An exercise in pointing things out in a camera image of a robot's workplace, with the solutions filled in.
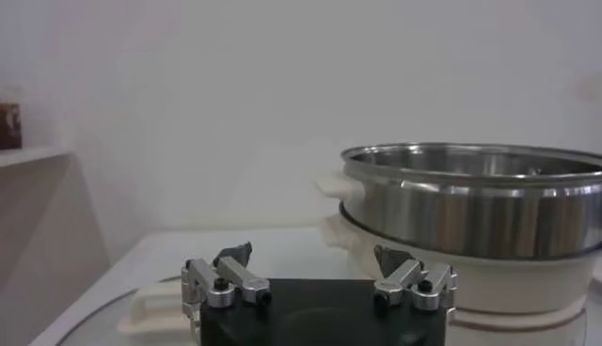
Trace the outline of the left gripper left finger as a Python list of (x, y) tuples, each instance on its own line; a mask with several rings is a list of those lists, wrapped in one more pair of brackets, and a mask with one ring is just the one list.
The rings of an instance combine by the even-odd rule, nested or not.
[(222, 249), (212, 262), (188, 259), (181, 270), (182, 312), (192, 329), (201, 324), (200, 308), (225, 309), (234, 305), (237, 293), (244, 303), (265, 307), (271, 303), (272, 293), (267, 278), (246, 269), (252, 245), (250, 242)]

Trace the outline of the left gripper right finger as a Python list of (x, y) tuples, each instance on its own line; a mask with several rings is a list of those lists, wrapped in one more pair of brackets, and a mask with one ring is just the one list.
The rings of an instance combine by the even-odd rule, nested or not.
[(447, 263), (427, 267), (410, 253), (376, 245), (373, 248), (383, 277), (374, 282), (373, 309), (378, 317), (400, 307), (405, 298), (423, 313), (442, 310), (447, 320), (455, 314), (457, 273)]

